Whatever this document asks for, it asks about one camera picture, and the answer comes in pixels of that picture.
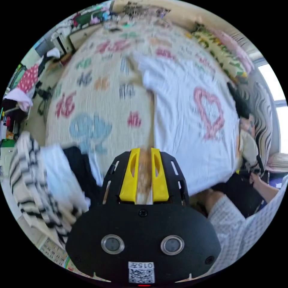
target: pink cloth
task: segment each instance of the pink cloth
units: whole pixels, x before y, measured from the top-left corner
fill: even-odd
[[[249,58],[247,53],[239,46],[237,41],[235,41],[231,36],[226,34],[223,31],[209,28],[210,32],[212,32],[219,40],[232,52],[234,53],[241,63],[243,64],[247,74],[249,74],[254,69],[254,64],[252,60]]]
[[[29,107],[33,106],[32,100],[19,88],[10,91],[3,99],[17,101],[19,108],[24,112],[28,112]]]
[[[17,88],[21,89],[24,93],[27,93],[36,85],[38,81],[38,64],[26,70],[17,85]]]

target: hand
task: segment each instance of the hand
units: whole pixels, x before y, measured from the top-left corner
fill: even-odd
[[[253,187],[258,190],[262,184],[262,180],[260,179],[259,175],[256,175],[254,173],[251,173],[250,179],[249,179],[250,184],[253,183]]]

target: red polka dot fabric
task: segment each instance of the red polka dot fabric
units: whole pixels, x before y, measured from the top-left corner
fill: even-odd
[[[17,88],[27,93],[38,82],[38,64],[26,70],[17,85]]]

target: pink heart print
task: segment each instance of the pink heart print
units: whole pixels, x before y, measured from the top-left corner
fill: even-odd
[[[203,107],[202,104],[203,97],[205,97],[209,103],[211,104],[215,103],[218,108],[219,116],[213,124],[211,123],[210,119],[207,116],[205,107]],[[210,94],[209,92],[205,91],[203,88],[196,87],[194,90],[194,101],[199,109],[201,120],[207,127],[207,132],[206,135],[204,136],[204,139],[205,140],[215,139],[217,131],[219,131],[224,126],[225,123],[223,117],[223,110],[221,108],[219,98],[216,95]]]

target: yellow bracket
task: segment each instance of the yellow bracket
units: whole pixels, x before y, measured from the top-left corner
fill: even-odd
[[[169,193],[161,160],[160,150],[151,148],[152,157],[152,195],[153,202],[168,201]]]
[[[139,154],[140,148],[131,149],[128,165],[119,195],[121,201],[136,203]]]

